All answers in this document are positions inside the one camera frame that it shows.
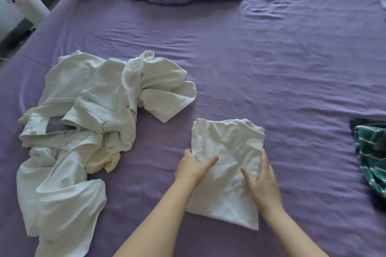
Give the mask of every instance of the bed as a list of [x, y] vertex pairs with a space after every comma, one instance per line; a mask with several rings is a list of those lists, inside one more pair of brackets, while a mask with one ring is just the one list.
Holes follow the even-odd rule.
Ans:
[[[0, 73], [0, 248], [33, 256], [16, 195], [28, 156], [17, 119], [37, 104], [45, 74], [76, 50], [128, 60], [144, 50], [187, 72], [196, 100], [166, 124], [138, 113], [137, 139], [106, 183], [87, 256], [112, 256], [173, 182], [196, 118], [247, 118], [265, 148], [284, 206], [331, 257], [386, 253], [386, 214], [372, 204], [349, 130], [353, 117], [386, 118], [386, 23], [379, 0], [61, 0]], [[174, 255], [284, 256], [259, 231], [186, 214]]]

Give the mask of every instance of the pile of white clothes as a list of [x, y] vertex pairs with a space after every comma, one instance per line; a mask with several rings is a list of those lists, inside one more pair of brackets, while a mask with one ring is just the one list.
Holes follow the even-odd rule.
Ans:
[[36, 257], [83, 257], [106, 204], [101, 179], [136, 138], [137, 108], [162, 122], [190, 104], [196, 86], [186, 71], [145, 51], [129, 61], [80, 51], [58, 58], [37, 107], [20, 119], [30, 159], [17, 172], [27, 235], [39, 236]]
[[196, 187], [186, 211], [258, 230], [258, 209], [240, 168], [258, 177], [263, 143], [264, 129], [247, 119], [197, 119], [192, 128], [193, 155], [199, 162], [218, 155], [219, 161]]

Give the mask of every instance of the yellow cloth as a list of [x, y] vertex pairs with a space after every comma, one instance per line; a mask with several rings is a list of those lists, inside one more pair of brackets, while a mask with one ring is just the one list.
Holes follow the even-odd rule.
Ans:
[[[17, 122], [26, 125], [28, 123], [29, 116], [37, 107], [28, 109], [23, 116], [17, 120]], [[120, 153], [109, 154], [105, 149], [105, 135], [103, 136], [101, 147], [93, 153], [89, 161], [86, 164], [86, 172], [94, 174], [101, 169], [105, 169], [108, 173], [111, 172], [117, 165], [120, 159]]]

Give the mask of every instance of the green plaid fabric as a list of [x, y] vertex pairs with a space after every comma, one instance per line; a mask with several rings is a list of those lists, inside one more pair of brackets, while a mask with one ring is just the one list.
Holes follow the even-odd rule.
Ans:
[[354, 128], [355, 151], [369, 185], [386, 198], [386, 129], [359, 125]]

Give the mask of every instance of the person's left hand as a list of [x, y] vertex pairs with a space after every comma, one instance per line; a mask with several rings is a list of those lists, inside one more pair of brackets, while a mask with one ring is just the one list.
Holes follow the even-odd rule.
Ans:
[[213, 156], [205, 162], [198, 162], [193, 156], [190, 149], [184, 151], [184, 157], [174, 173], [175, 180], [192, 181], [194, 185], [198, 185], [204, 178], [206, 173], [219, 160], [219, 156]]

